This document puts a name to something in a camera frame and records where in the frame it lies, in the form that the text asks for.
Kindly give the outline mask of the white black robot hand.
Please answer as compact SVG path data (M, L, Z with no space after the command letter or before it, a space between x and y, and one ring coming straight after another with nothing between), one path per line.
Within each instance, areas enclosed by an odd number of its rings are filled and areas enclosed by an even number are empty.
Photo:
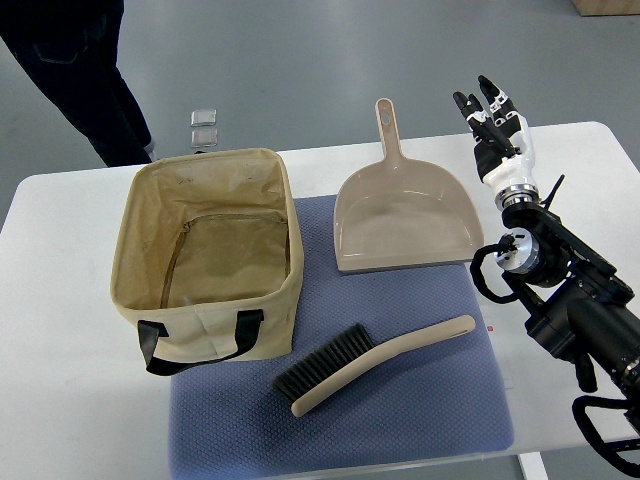
M532 175L535 153L528 122L492 80L480 75L478 82L487 107L473 94L456 92L453 99L475 141L479 179L492 190L500 211L516 203L537 203L540 194Z

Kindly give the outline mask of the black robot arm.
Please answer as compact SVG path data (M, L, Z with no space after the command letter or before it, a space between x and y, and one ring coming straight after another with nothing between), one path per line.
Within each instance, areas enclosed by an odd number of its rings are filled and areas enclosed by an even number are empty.
M504 187L496 203L508 230L476 251L474 285L494 303L525 307L527 334L575 367L583 394L572 413L587 443L615 469L638 477L638 464L622 456L638 449L638 438L607 442L588 416L591 408L620 410L639 426L639 319L627 307L632 289L562 224L535 187Z

